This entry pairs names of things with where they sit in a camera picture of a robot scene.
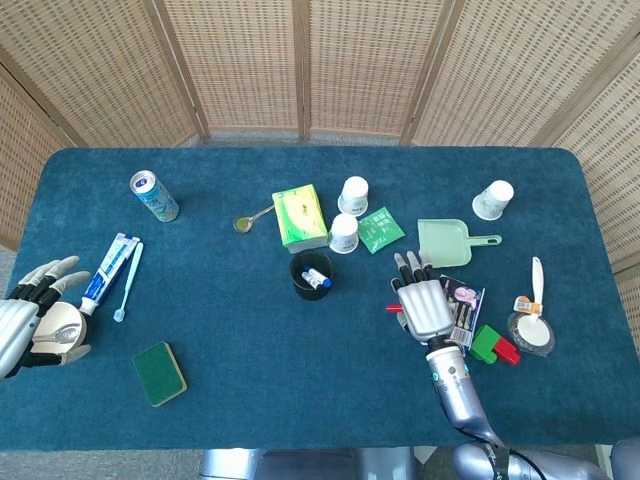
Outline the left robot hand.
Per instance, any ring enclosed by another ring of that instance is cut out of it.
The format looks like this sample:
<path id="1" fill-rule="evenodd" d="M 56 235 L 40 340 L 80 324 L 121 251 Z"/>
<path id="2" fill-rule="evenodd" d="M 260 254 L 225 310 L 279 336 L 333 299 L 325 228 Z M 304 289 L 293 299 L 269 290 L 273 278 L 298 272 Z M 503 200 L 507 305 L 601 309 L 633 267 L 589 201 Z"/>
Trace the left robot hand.
<path id="1" fill-rule="evenodd" d="M 68 287 L 89 279 L 88 271 L 67 274 L 79 261 L 77 255 L 52 260 L 25 274 L 1 300 L 1 380 L 24 368 L 64 366 L 87 355 L 91 345 L 66 353 L 34 353 L 33 337 L 41 320 Z"/>

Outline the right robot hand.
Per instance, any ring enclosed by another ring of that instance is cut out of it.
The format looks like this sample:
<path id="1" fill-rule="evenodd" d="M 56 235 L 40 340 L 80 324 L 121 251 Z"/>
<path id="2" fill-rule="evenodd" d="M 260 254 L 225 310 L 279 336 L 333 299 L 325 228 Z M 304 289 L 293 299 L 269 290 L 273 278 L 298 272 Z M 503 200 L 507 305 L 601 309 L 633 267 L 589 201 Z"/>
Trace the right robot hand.
<path id="1" fill-rule="evenodd" d="M 405 329 L 429 350 L 453 345 L 454 319 L 432 263 L 413 251 L 395 253 L 393 258 L 400 277 L 393 278 L 391 286 L 402 307 Z"/>

